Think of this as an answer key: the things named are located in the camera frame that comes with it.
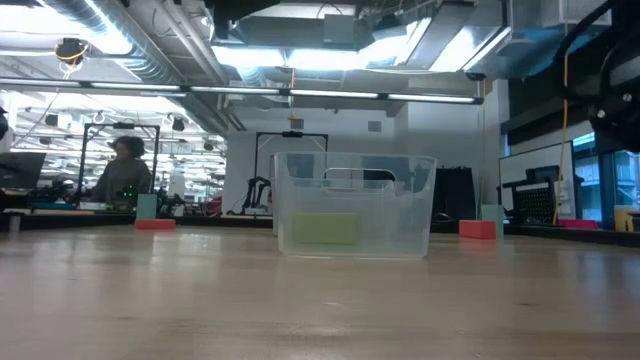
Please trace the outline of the teal foam block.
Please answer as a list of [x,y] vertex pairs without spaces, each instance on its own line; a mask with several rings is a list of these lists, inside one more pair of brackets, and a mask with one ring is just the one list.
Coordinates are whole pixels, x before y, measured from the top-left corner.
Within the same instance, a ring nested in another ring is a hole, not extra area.
[[139,194],[136,204],[136,219],[155,219],[157,215],[157,195]]
[[504,208],[501,205],[482,205],[481,218],[483,221],[492,222],[495,225],[495,237],[497,240],[504,238]]

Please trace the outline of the red foam block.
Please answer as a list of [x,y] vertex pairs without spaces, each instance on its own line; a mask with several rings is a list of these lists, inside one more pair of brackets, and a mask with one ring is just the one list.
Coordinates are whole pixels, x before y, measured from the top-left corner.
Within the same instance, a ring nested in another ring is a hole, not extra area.
[[497,237],[496,223],[485,220],[460,220],[458,234],[463,238],[495,239]]
[[139,230],[172,230],[176,228],[174,219],[138,219],[134,227]]

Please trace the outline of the green foam block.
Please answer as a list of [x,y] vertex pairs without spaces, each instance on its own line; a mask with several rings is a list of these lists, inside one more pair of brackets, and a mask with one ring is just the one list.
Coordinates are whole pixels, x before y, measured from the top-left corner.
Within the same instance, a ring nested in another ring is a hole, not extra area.
[[360,238],[355,213],[300,213],[293,218],[293,240],[301,244],[354,245]]

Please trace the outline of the grey ceiling box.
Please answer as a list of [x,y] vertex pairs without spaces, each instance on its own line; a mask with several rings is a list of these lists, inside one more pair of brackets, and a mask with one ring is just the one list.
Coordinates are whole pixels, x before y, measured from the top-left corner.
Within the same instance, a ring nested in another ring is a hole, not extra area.
[[351,46],[354,43],[356,20],[352,15],[325,14],[323,18],[323,43],[335,46]]

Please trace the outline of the long ceiling light bar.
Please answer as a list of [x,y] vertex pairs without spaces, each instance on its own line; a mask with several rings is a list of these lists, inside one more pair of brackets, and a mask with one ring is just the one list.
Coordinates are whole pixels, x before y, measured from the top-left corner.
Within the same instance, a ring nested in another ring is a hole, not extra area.
[[12,90],[54,91],[80,93],[130,92],[138,96],[185,97],[187,94],[222,94],[249,96],[319,97],[371,101],[442,103],[481,105],[483,97],[441,94],[412,94],[388,92],[334,91],[299,88],[254,88],[232,86],[198,86],[174,84],[96,82],[82,80],[58,80],[39,78],[0,77],[0,88]]

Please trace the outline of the person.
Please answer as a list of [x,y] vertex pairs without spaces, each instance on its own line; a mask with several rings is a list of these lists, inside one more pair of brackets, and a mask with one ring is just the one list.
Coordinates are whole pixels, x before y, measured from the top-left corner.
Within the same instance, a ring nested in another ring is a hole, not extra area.
[[92,189],[93,202],[111,206],[122,204],[132,194],[147,193],[151,185],[151,172],[142,159],[144,141],[136,136],[120,136],[113,143],[115,158],[105,167]]

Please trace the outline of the dark computer monitor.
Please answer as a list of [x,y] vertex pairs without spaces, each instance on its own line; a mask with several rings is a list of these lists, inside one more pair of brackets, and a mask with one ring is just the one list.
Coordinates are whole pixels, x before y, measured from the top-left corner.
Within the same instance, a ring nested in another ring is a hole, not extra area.
[[0,154],[0,188],[33,190],[36,188],[46,155],[34,152]]

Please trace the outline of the clear plastic bin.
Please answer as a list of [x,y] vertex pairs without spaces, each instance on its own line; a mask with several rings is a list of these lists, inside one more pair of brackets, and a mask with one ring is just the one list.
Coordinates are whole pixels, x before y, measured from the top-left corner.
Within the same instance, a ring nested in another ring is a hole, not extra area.
[[[280,152],[274,157],[273,217],[289,255],[422,258],[428,252],[437,161],[429,156]],[[293,240],[300,213],[355,213],[354,245]]]

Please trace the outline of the black cabinet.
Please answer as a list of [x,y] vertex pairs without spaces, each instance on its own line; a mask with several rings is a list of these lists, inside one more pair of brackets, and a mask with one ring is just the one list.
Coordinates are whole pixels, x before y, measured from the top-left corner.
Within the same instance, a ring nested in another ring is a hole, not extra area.
[[471,168],[439,168],[436,171],[432,219],[436,222],[476,219]]

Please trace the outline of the whiteboard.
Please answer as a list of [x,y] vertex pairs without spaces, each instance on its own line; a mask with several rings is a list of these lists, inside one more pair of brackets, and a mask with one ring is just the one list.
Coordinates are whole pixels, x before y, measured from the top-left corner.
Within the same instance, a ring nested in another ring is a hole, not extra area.
[[574,184],[573,145],[571,141],[531,149],[499,159],[502,204],[507,210],[513,208],[507,198],[506,184],[526,178],[526,171],[539,167],[562,167],[562,185],[559,200],[559,218],[576,219],[576,197]]

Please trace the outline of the black pegboard cart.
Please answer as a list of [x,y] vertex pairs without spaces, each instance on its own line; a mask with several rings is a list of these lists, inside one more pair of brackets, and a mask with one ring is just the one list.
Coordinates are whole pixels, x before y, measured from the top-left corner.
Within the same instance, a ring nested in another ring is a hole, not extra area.
[[558,165],[528,168],[525,178],[498,187],[504,214],[513,225],[552,225],[556,208]]

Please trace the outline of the yellow container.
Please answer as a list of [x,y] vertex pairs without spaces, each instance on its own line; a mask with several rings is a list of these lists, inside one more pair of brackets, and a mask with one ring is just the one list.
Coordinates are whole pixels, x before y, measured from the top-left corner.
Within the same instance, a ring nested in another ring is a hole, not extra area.
[[614,221],[616,232],[633,232],[633,220],[631,213],[635,212],[635,205],[615,205]]

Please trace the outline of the black frame stand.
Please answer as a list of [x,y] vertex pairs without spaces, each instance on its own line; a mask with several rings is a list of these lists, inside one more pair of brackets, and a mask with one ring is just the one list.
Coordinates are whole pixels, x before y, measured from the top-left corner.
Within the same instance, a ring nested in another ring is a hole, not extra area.
[[152,167],[151,167],[151,178],[149,180],[149,185],[147,192],[153,192],[155,187],[155,176],[157,172],[158,166],[158,156],[160,150],[160,126],[159,125],[145,125],[145,124],[137,124],[132,121],[120,121],[115,123],[97,123],[90,122],[84,125],[83,137],[82,137],[82,147],[81,147],[81,155],[80,155],[80,165],[79,165],[79,174],[78,174],[78,184],[75,191],[75,200],[76,204],[80,204],[80,200],[82,198],[82,192],[84,188],[84,173],[85,173],[85,163],[87,157],[87,147],[88,143],[94,138],[94,135],[91,135],[91,129],[97,127],[98,130],[96,134],[102,131],[105,128],[113,128],[117,130],[136,130],[136,129],[153,129],[155,131],[155,136],[153,137],[153,154],[152,154]]

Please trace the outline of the black aluminium table frame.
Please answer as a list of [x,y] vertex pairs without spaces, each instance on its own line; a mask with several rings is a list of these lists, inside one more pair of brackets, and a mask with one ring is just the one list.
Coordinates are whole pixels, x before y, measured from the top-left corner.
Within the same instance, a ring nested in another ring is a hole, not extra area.
[[[17,216],[20,230],[63,229],[91,226],[133,225],[135,217],[128,214],[35,214],[0,213],[0,233],[9,231],[10,218]],[[178,217],[178,225],[233,228],[269,228],[271,220],[246,218]],[[640,249],[640,233],[609,230],[571,229],[553,226],[504,226],[506,235],[519,235],[566,240],[600,245]]]

